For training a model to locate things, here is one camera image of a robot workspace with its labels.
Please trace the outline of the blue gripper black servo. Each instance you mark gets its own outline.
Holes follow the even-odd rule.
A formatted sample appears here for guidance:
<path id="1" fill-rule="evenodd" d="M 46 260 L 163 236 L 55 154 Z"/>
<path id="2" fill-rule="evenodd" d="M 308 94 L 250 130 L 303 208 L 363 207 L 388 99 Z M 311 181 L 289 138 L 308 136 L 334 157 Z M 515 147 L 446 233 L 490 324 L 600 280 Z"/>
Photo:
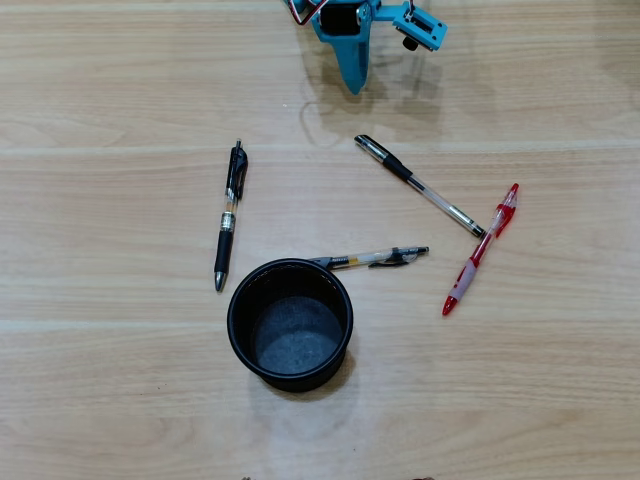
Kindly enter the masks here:
<path id="1" fill-rule="evenodd" d="M 328 37 L 347 89 L 358 95 L 368 78 L 370 34 L 362 42 L 355 38 L 372 20 L 368 1 L 288 0 L 285 5 L 299 26 L 311 24 L 319 38 Z"/>

